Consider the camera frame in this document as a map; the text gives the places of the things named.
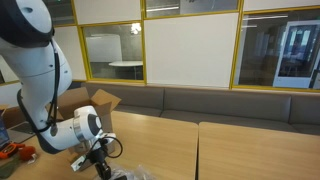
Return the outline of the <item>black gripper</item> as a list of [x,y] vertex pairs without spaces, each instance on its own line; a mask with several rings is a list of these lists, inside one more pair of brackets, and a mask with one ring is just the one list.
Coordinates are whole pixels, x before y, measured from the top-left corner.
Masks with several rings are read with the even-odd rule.
[[111,168],[105,161],[106,156],[107,153],[101,148],[92,150],[88,154],[89,161],[95,165],[98,176],[102,180],[109,180],[111,178]]

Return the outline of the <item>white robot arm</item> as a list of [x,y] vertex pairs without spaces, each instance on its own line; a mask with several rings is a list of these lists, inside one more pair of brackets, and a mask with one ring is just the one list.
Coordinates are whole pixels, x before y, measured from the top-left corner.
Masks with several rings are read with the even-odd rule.
[[18,104],[41,148],[59,153],[87,140],[94,142],[86,158],[102,180],[111,178],[105,161],[106,139],[93,106],[57,120],[57,98],[71,84],[70,66],[54,39],[50,13],[42,0],[0,0],[0,53],[21,82]]

